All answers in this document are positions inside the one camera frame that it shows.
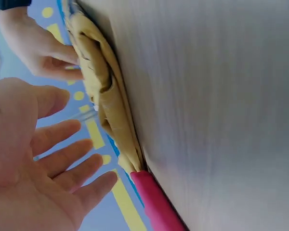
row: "child's hand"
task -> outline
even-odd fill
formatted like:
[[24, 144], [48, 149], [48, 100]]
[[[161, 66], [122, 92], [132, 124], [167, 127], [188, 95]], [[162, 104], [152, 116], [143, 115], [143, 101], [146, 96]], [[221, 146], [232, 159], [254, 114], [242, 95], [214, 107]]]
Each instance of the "child's hand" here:
[[72, 46], [55, 39], [27, 15], [27, 7], [0, 11], [0, 28], [13, 52], [37, 76], [56, 79], [82, 79], [80, 70], [67, 70], [78, 65]]

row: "yellow stripe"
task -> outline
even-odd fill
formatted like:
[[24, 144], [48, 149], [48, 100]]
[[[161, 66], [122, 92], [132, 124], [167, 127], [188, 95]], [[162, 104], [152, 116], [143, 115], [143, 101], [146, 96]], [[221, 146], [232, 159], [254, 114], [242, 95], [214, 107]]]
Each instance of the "yellow stripe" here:
[[61, 43], [63, 43], [63, 38], [60, 33], [58, 24], [51, 24], [47, 27], [47, 30], [53, 34], [53, 36]]
[[[89, 111], [89, 109], [90, 109], [89, 105], [84, 105], [84, 106], [79, 108], [79, 110], [82, 113]], [[87, 126], [90, 138], [93, 141], [94, 148], [99, 149], [99, 148], [104, 147], [105, 143], [104, 143], [103, 137], [100, 133], [100, 130], [98, 129], [98, 126], [97, 126], [95, 120], [94, 119], [88, 119], [85, 122], [85, 124]]]
[[116, 185], [112, 188], [112, 193], [130, 230], [146, 231], [145, 224], [141, 220], [137, 209], [131, 201], [121, 178], [118, 179]]

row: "gray wall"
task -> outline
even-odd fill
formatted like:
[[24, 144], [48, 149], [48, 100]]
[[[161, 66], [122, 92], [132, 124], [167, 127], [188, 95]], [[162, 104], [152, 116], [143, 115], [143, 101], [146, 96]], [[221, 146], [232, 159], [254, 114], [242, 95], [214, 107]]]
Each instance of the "gray wall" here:
[[84, 0], [193, 231], [289, 231], [289, 0]]

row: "yellow cloth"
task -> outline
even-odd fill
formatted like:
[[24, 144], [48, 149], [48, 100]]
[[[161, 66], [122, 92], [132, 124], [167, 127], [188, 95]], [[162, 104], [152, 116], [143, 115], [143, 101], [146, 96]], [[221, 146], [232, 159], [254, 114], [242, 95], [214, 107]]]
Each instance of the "yellow cloth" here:
[[80, 61], [84, 85], [98, 105], [102, 127], [120, 150], [118, 163], [127, 173], [143, 170], [143, 158], [117, 59], [96, 25], [63, 1], [66, 27]]

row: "finger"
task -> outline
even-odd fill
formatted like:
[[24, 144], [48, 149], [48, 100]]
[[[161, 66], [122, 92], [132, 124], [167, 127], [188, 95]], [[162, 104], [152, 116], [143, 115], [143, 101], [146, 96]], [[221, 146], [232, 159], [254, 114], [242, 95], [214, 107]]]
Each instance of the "finger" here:
[[55, 59], [55, 58], [51, 58], [50, 62], [51, 62], [51, 66], [54, 68], [63, 68], [63, 67], [66, 68], [66, 67], [73, 66], [73, 64], [70, 64], [66, 61], [62, 61], [60, 59]]
[[79, 189], [83, 183], [102, 166], [102, 164], [102, 156], [94, 154], [75, 168], [60, 174], [53, 180], [64, 190], [73, 193]]
[[65, 67], [52, 67], [43, 71], [44, 77], [63, 80], [82, 80], [83, 75], [79, 69], [65, 69]]
[[101, 175], [91, 184], [83, 186], [74, 192], [74, 195], [79, 198], [86, 214], [88, 214], [98, 203], [100, 203], [103, 197], [110, 192], [117, 182], [117, 179], [116, 173], [110, 171]]
[[69, 92], [53, 86], [32, 86], [38, 102], [38, 117], [43, 118], [61, 111], [69, 100]]
[[73, 46], [55, 41], [51, 56], [70, 64], [79, 65], [79, 58]]
[[66, 148], [40, 159], [38, 164], [46, 170], [48, 177], [54, 178], [87, 154], [92, 147], [93, 144], [90, 139], [77, 141]]
[[66, 140], [81, 128], [78, 120], [67, 120], [49, 127], [38, 128], [33, 134], [30, 146], [33, 156], [37, 156]]

